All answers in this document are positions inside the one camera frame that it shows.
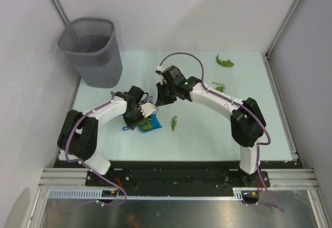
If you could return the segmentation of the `blue plastic dustpan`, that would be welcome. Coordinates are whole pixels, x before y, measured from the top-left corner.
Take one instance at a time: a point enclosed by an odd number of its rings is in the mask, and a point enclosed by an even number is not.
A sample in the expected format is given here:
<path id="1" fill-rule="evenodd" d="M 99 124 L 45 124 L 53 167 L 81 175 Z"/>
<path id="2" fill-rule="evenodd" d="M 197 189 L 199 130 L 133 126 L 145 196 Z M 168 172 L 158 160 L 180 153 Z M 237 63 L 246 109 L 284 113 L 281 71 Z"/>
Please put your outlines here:
<path id="1" fill-rule="evenodd" d="M 162 125 L 158 121 L 157 115 L 156 114 L 151 114 L 145 120 L 141 121 L 136 127 L 140 130 L 140 132 L 147 133 L 147 132 L 150 132 L 152 130 L 162 128 Z"/>

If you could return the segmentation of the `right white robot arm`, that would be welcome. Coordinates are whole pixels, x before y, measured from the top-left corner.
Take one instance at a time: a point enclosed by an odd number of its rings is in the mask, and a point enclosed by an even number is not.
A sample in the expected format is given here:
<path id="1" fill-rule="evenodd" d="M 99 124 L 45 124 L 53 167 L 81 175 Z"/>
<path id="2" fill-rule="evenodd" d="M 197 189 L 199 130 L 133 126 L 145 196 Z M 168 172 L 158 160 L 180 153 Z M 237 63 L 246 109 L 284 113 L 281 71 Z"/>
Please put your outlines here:
<path id="1" fill-rule="evenodd" d="M 239 181 L 245 187 L 252 187 L 258 181 L 258 140 L 263 136 L 266 122 L 257 102 L 253 98 L 235 99 L 204 85 L 191 76 L 185 78 L 174 65 L 164 69 L 157 67 L 161 77 L 157 86 L 157 106 L 173 104 L 178 99 L 202 104 L 230 121 L 231 136 L 240 146 Z"/>

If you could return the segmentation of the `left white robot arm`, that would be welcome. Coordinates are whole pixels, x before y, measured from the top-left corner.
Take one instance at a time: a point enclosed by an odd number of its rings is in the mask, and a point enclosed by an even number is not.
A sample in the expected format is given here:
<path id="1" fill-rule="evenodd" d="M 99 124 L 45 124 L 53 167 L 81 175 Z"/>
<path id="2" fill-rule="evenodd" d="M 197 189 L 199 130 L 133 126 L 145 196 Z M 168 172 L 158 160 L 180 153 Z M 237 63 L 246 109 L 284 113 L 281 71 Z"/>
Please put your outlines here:
<path id="1" fill-rule="evenodd" d="M 98 152 L 99 129 L 115 117 L 122 116 L 126 126 L 133 130 L 145 119 L 140 103 L 146 93 L 132 86 L 128 92 L 112 92 L 111 99 L 91 110 L 70 110 L 57 141 L 68 162 L 81 162 L 97 172 L 97 181 L 107 187 L 115 180 L 109 170 L 111 163 Z"/>

